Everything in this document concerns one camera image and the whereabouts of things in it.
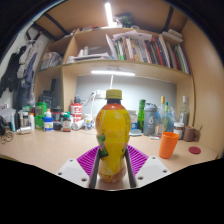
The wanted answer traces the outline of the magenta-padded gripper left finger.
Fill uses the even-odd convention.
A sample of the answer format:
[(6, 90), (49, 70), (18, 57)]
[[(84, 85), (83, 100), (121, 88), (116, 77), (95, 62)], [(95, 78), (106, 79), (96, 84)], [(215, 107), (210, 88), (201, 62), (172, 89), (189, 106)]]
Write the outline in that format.
[(94, 189), (99, 180), (99, 160), (99, 147), (95, 147), (77, 159), (68, 159), (56, 175), (78, 186)]

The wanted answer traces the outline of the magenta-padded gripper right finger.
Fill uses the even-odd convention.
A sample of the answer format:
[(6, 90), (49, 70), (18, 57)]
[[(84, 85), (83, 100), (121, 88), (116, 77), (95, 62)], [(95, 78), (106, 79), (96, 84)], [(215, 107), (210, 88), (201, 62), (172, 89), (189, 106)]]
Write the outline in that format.
[(125, 159), (131, 188), (146, 186), (171, 174), (158, 157), (147, 156), (130, 145), (126, 148)]

